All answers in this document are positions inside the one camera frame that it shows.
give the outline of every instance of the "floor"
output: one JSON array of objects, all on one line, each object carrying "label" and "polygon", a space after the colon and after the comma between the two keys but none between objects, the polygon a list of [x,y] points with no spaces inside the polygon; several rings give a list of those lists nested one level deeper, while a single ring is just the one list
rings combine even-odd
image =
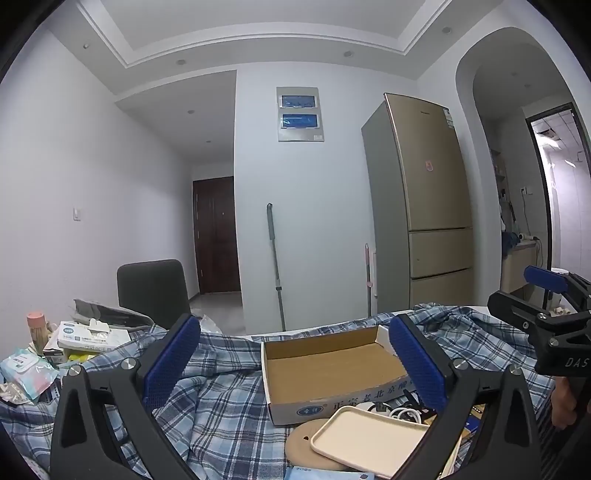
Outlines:
[{"label": "floor", "polygon": [[191,310],[211,318],[225,335],[246,335],[240,292],[200,295],[191,302]]}]

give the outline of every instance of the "refrigerator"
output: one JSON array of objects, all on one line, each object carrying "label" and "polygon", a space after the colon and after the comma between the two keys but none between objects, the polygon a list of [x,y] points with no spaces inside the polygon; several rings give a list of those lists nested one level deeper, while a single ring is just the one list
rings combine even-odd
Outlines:
[{"label": "refrigerator", "polygon": [[449,111],[386,93],[361,131],[378,313],[428,302],[473,304],[472,213]]}]

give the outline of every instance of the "blue gripper pad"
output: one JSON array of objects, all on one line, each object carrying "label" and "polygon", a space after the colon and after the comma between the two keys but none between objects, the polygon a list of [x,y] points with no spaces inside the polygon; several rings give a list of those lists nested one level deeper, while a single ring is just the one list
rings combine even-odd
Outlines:
[{"label": "blue gripper pad", "polygon": [[527,283],[553,291],[554,293],[566,293],[569,288],[566,278],[561,274],[533,265],[525,268],[523,278]]},{"label": "blue gripper pad", "polygon": [[163,342],[160,351],[158,345],[154,345],[155,351],[146,351],[144,356],[152,357],[150,353],[155,353],[155,358],[147,359],[152,363],[150,370],[144,375],[138,372],[138,375],[143,377],[142,403],[146,409],[153,410],[164,406],[195,352],[200,335],[199,319],[185,315],[174,324],[164,339],[158,340]]},{"label": "blue gripper pad", "polygon": [[[447,404],[445,379],[429,353],[421,346],[415,334],[418,333],[425,342],[432,342],[432,340],[426,339],[410,319],[408,319],[407,323],[410,323],[410,325],[406,324],[400,317],[394,317],[390,320],[388,333],[390,343],[417,387],[417,392],[421,396],[423,403],[427,407],[441,412]],[[410,328],[415,330],[415,334],[410,331]]]}]

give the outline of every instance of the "yellow item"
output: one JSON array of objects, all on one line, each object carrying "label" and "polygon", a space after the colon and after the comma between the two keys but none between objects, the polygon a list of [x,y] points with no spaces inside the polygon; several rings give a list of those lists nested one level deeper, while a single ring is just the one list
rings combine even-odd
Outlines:
[{"label": "yellow item", "polygon": [[96,357],[96,355],[94,353],[87,353],[87,352],[72,352],[70,354],[70,356],[68,356],[68,360],[72,361],[72,360],[78,360],[80,363],[82,362],[86,362],[87,360],[90,360],[91,358]]}]

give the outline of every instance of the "tissue box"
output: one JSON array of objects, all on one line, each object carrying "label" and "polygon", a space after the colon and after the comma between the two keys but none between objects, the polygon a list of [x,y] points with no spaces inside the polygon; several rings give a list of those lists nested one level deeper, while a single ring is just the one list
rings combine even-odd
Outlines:
[{"label": "tissue box", "polygon": [[83,352],[108,352],[131,341],[127,330],[110,328],[106,323],[99,326],[61,322],[57,331],[57,345],[62,349]]}]

